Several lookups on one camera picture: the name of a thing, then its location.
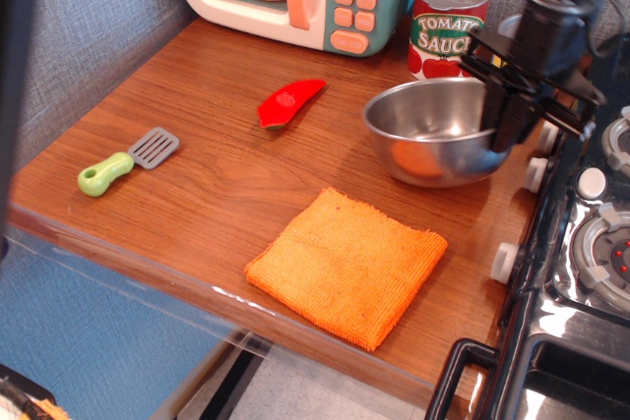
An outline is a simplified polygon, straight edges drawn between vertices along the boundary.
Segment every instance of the microwave keypad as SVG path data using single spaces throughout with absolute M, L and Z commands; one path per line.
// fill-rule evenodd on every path
M 331 43 L 341 51 L 361 54 L 369 46 L 369 38 L 360 31 L 371 32 L 376 28 L 376 15 L 371 12 L 376 8 L 378 0 L 335 0 L 340 7 L 335 9 L 335 24 L 358 31 L 336 30 L 331 35 Z

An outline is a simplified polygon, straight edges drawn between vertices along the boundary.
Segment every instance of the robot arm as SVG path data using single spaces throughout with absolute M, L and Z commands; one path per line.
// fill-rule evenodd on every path
M 592 45 L 591 28 L 603 1 L 526 0 L 514 39 L 471 31 L 472 45 L 462 57 L 462 67 L 486 83 L 481 130 L 496 129 L 493 150 L 524 141 L 539 118 L 583 140 L 589 137 L 595 110 L 605 97 L 582 76 L 578 63 L 586 51 L 599 54 Z M 496 67 L 487 54 L 477 55 L 483 50 L 501 58 L 505 66 Z M 583 109 L 558 103 L 553 98 L 556 90 L 579 98 Z

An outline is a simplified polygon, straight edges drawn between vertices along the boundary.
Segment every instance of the green spatula handle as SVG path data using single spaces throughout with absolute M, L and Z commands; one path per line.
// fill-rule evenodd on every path
M 99 197 L 114 179 L 127 174 L 134 167 L 134 159 L 126 152 L 115 152 L 105 161 L 79 173 L 79 188 L 91 197 Z

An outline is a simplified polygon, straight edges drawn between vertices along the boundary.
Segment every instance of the orange washcloth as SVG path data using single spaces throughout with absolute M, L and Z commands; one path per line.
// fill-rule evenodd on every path
M 318 327 L 374 351 L 447 246 L 329 188 L 245 275 Z

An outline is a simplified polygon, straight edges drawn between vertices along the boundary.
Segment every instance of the toy kitchen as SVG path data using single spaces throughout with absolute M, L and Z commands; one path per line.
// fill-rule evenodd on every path
M 497 252 L 499 347 L 456 343 L 427 418 L 445 417 L 467 365 L 488 373 L 474 418 L 630 418 L 630 36 L 590 78 L 607 98 L 595 131 L 543 128 L 528 236 Z

